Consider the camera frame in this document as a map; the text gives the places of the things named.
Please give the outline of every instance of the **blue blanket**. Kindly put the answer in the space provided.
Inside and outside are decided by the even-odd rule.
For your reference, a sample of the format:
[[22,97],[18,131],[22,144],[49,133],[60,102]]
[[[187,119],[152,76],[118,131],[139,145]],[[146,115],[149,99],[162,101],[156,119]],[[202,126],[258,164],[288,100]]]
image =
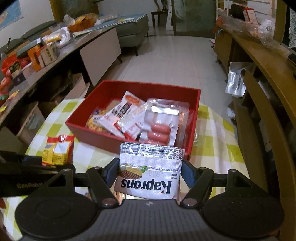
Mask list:
[[106,27],[130,23],[130,22],[137,23],[141,18],[145,17],[146,15],[147,14],[140,13],[140,14],[133,14],[133,15],[128,15],[128,16],[120,16],[117,19],[104,22],[100,25],[93,26],[93,27],[88,28],[86,30],[94,31],[94,30],[98,30],[98,29],[102,29],[102,28],[106,28]]

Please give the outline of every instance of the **checkered tablecloth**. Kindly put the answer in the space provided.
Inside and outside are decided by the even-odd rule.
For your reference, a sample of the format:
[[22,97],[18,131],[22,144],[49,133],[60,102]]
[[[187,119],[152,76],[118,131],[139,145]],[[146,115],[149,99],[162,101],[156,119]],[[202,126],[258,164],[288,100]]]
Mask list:
[[[65,121],[71,113],[81,104],[83,99],[62,101],[47,117],[37,135],[31,142],[26,154],[30,156],[42,156],[47,137],[56,137],[61,134],[71,135]],[[76,172],[85,172],[94,166],[104,167],[114,157],[114,153],[98,149],[96,147],[74,141],[73,164]],[[196,125],[196,138],[194,140],[190,162],[196,167],[208,167],[216,173],[227,173],[229,169],[237,169],[248,177],[248,172],[234,137],[234,129],[231,124],[212,111],[209,107],[200,104]],[[184,180],[180,179],[180,198],[188,191]],[[214,188],[211,196],[223,192],[222,188]],[[14,219],[17,205],[25,197],[7,198],[4,210],[4,225],[11,236],[17,240],[21,238],[20,231]]]

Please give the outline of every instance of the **glass door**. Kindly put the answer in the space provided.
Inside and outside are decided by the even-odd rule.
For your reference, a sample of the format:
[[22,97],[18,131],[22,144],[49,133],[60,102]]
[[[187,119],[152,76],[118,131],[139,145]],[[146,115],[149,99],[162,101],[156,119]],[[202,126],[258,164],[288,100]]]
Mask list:
[[214,38],[216,0],[172,0],[174,35]]

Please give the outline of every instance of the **red tray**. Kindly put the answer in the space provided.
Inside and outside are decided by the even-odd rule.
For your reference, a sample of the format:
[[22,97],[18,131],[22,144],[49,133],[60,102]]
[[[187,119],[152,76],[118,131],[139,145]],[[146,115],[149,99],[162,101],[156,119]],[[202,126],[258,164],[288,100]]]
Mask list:
[[147,101],[149,98],[158,98],[189,103],[191,122],[186,129],[186,144],[184,146],[184,157],[189,159],[195,134],[200,89],[173,85],[104,80],[78,106],[66,121],[66,125],[79,141],[119,154],[120,144],[130,141],[108,133],[92,131],[86,128],[85,125],[96,107],[105,109],[113,100],[120,101],[126,91],[131,92],[144,101]]

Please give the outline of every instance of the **pink sausage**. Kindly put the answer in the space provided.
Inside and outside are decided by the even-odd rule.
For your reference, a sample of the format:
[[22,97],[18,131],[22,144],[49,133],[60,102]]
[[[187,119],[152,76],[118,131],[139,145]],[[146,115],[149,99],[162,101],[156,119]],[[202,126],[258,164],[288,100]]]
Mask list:
[[166,143],[159,142],[159,141],[154,141],[154,140],[148,140],[145,143],[147,144],[152,144],[152,145],[157,145],[157,146],[166,146]]
[[158,133],[162,133],[162,134],[166,134],[166,135],[170,134],[170,127],[165,124],[151,125],[151,130],[153,132],[158,132]]
[[165,134],[158,133],[158,132],[153,132],[153,131],[148,132],[147,137],[150,140],[163,142],[163,143],[168,143],[169,138],[170,138],[169,135],[165,135]]

